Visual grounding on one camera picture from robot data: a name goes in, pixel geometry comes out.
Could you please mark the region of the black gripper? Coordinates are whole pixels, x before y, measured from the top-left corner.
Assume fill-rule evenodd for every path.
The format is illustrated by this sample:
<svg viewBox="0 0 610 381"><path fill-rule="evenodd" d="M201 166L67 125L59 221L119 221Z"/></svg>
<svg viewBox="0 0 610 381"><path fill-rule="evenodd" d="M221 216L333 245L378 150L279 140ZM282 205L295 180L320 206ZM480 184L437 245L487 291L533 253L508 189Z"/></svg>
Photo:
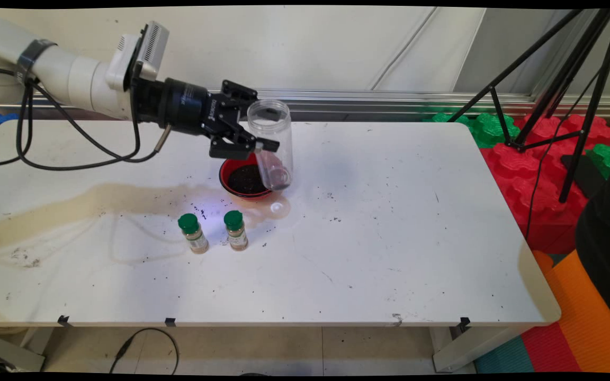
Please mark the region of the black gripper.
<svg viewBox="0 0 610 381"><path fill-rule="evenodd" d="M247 118L258 97L256 90L232 80L223 80L218 93L174 79L139 79L132 91L138 122L210 138L211 158L246 161L256 149L278 152L280 147L279 141L240 130L237 119Z"/></svg>

